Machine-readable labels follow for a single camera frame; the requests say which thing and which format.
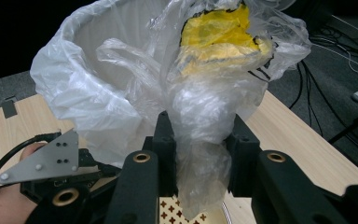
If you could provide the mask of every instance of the black cable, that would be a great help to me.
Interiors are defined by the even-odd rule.
[[[324,38],[330,43],[326,43],[326,41],[322,41],[321,38]],[[357,48],[344,44],[339,40],[349,40],[352,44],[354,44]],[[344,50],[346,53],[350,53],[352,57],[358,58],[358,38],[351,38],[350,36],[342,33],[338,29],[325,25],[320,30],[314,31],[310,33],[310,41],[314,44],[319,44],[324,47],[338,47]]]
[[[347,125],[345,124],[345,122],[341,119],[341,117],[338,115],[337,111],[331,106],[330,102],[327,100],[327,98],[325,97],[321,87],[319,86],[318,82],[316,81],[315,77],[313,76],[312,72],[310,71],[310,69],[307,67],[307,65],[304,63],[304,61],[301,61],[302,65],[304,66],[305,70],[309,72],[310,77],[313,80],[313,83],[315,84],[316,89],[318,90],[318,92],[322,95],[322,97],[324,98],[324,101],[326,102],[327,106],[330,108],[331,112],[333,112],[333,114],[336,116],[336,118],[338,119],[338,121],[342,124],[342,126],[344,126],[345,128],[347,127]]]
[[[36,135],[35,137],[26,140],[24,142],[22,142],[21,144],[17,145],[16,147],[14,147],[13,149],[11,149],[1,160],[0,160],[0,170],[2,169],[2,167],[14,156],[16,155],[16,153],[18,153],[20,150],[22,150],[23,148],[36,143],[36,142],[51,142],[52,140],[54,140],[55,138],[57,138],[58,136],[60,136],[61,133],[45,133],[45,134],[39,134]]]
[[[310,88],[311,88],[311,81],[310,81],[310,70],[306,70],[306,78],[307,78],[307,93],[308,93],[308,112],[309,112],[309,116],[310,116],[310,127],[312,127],[312,115],[313,117],[315,117],[316,120],[316,124],[318,125],[319,131],[321,132],[321,137],[324,136],[324,132],[322,130],[322,126],[321,123],[319,122],[318,117],[316,116],[315,110],[312,107],[312,104],[310,102]]]
[[[300,99],[301,97],[301,94],[302,94],[302,89],[303,89],[303,77],[302,77],[302,73],[301,73],[301,70],[300,70],[300,65],[297,64],[297,70],[298,70],[298,73],[300,74],[300,87],[299,87],[299,90],[298,90],[298,94],[297,94],[297,98],[292,102],[292,104],[289,106],[289,109],[292,109],[293,106],[298,102],[298,100]]]

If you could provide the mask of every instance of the clear plastic bag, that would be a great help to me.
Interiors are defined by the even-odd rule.
[[[82,7],[35,56],[36,90],[58,119],[74,122],[96,160],[117,166],[142,148],[158,113],[167,110],[184,215],[220,208],[230,169],[224,139],[235,114],[247,120],[268,83],[310,53],[303,21],[256,0],[243,2],[246,32],[268,47],[221,43],[210,49],[240,55],[225,60],[180,47],[181,34],[188,19],[205,10],[235,10],[239,0],[101,0]]]

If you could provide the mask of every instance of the table surface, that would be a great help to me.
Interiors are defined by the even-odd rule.
[[[0,159],[19,143],[40,133],[63,133],[74,127],[69,120],[57,120],[44,99],[35,95],[16,102],[18,115],[5,119],[0,108]],[[263,149],[282,151],[291,156],[310,180],[335,194],[348,185],[358,184],[358,168],[328,144],[268,91],[246,124]],[[2,169],[18,162],[16,155]],[[233,223],[255,223],[251,199],[226,195],[225,204]]]

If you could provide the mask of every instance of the bolt hole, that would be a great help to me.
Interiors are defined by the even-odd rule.
[[[145,153],[140,153],[140,154],[135,155],[133,157],[133,160],[136,162],[146,162],[146,161],[150,160],[150,156]]]
[[[77,189],[63,189],[58,192],[53,198],[53,204],[56,206],[66,206],[74,202],[79,196],[79,191]]]
[[[312,218],[318,224],[331,224],[332,222],[325,216],[317,214]]]
[[[271,153],[269,153],[269,154],[267,155],[267,157],[268,157],[271,161],[276,161],[276,162],[284,162],[284,161],[286,161],[286,158],[285,158],[283,155],[278,154],[278,153],[273,153],[273,152],[271,152]]]

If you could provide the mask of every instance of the cable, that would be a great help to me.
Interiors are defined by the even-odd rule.
[[[307,65],[304,63],[304,61],[301,61],[301,63],[303,64],[304,68],[306,71],[309,72],[310,77],[312,78],[316,89],[318,90],[318,92],[322,95],[322,97],[324,98],[324,101],[326,102],[327,106],[330,108],[330,110],[333,112],[333,114],[336,116],[336,118],[338,119],[338,121],[346,128],[347,125],[345,124],[345,122],[339,117],[337,111],[331,106],[330,102],[327,100],[327,98],[325,97],[324,93],[322,92],[321,87],[319,86],[318,82],[316,81],[315,77],[313,76],[312,72],[310,71],[310,69],[307,67]]]
[[[330,51],[332,51],[333,53],[335,53],[335,54],[337,54],[337,55],[339,55],[339,56],[341,56],[341,57],[343,57],[343,58],[349,60],[349,61],[348,61],[348,64],[350,65],[350,68],[351,68],[351,69],[352,69],[352,67],[351,67],[351,62],[356,63],[356,64],[358,65],[358,62],[356,62],[356,61],[352,60],[351,58],[346,57],[346,56],[344,56],[344,55],[342,55],[342,54],[340,54],[340,53],[338,53],[338,52],[336,52],[336,51],[334,51],[334,50],[332,50],[332,49],[329,49],[329,48],[327,48],[327,47],[324,47],[324,46],[321,46],[321,45],[318,45],[318,44],[312,44],[312,45],[313,45],[313,46],[316,46],[316,47],[319,47],[319,48],[322,48],[322,49],[330,50]]]
[[[312,44],[312,45],[315,45],[315,46],[317,46],[317,47],[330,50],[330,51],[334,52],[335,54],[337,54],[337,55],[339,55],[339,56],[341,56],[341,57],[347,59],[347,60],[348,60],[348,66],[350,67],[350,69],[351,69],[353,72],[358,73],[358,71],[357,71],[356,69],[354,69],[354,68],[352,67],[352,65],[351,65],[351,62],[356,63],[356,64],[358,64],[358,62],[354,61],[354,60],[351,58],[351,53],[350,53],[347,49],[345,49],[344,47],[342,47],[341,45],[335,43],[335,42],[332,41],[332,40],[328,40],[328,39],[324,39],[324,38],[318,38],[318,39],[323,40],[323,41],[326,41],[326,42],[329,42],[329,43],[331,43],[331,44],[334,44],[334,46],[336,46],[336,47],[342,49],[343,51],[345,51],[346,53],[348,53],[348,56],[349,56],[349,57],[345,57],[344,55],[342,55],[342,54],[340,54],[340,53],[338,53],[338,52],[336,52],[336,51],[334,51],[334,50],[332,50],[332,49],[329,49],[329,48],[327,48],[327,47],[325,47],[325,46],[321,46],[321,45],[314,44],[314,43]]]
[[[8,162],[8,160],[10,160],[14,155],[16,155],[16,153],[18,153],[20,150],[22,150],[23,148],[36,143],[36,142],[51,142],[52,140],[54,140],[55,138],[59,137],[61,135],[61,132],[59,133],[45,133],[45,134],[39,134],[36,135],[35,137],[26,140],[22,143],[20,143],[19,145],[17,145],[16,147],[14,147],[13,149],[11,149],[1,160],[0,160],[0,170],[1,168]]]
[[[343,49],[346,53],[349,53],[350,57],[358,58],[358,38],[351,38],[350,36],[340,32],[338,29],[328,25],[324,25],[324,27],[320,30],[312,32],[310,34],[310,41],[314,44],[323,45],[324,47],[338,47]],[[344,44],[342,41],[350,41],[350,43],[354,44],[356,48]]]
[[[300,97],[301,97],[302,89],[303,89],[303,77],[302,77],[302,73],[301,73],[301,70],[300,70],[300,66],[299,66],[299,64],[297,64],[296,66],[297,66],[298,73],[300,74],[300,88],[299,88],[299,90],[298,90],[297,98],[296,98],[296,99],[292,102],[292,104],[289,106],[289,109],[292,109],[293,106],[298,102],[298,100],[299,100]]]

